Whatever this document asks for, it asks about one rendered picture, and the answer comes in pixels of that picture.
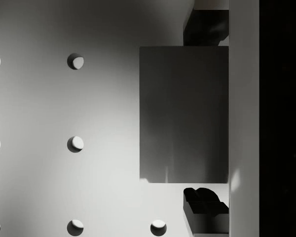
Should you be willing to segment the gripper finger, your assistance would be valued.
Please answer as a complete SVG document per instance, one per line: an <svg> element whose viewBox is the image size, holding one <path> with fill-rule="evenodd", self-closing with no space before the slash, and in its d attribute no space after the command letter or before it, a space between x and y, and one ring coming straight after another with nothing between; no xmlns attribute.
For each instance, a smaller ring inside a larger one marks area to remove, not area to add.
<svg viewBox="0 0 296 237"><path fill-rule="evenodd" d="M191 11L183 32L184 46L218 46L229 36L228 10Z"/></svg>
<svg viewBox="0 0 296 237"><path fill-rule="evenodd" d="M208 188L185 188L183 210L193 234L228 234L229 208Z"/></svg>

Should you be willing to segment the grey cube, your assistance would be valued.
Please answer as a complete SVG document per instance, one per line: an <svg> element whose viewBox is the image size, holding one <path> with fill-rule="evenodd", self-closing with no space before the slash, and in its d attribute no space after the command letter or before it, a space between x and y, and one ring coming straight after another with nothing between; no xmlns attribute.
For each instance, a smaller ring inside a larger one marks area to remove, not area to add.
<svg viewBox="0 0 296 237"><path fill-rule="evenodd" d="M229 48L140 48L140 178L227 183Z"/></svg>

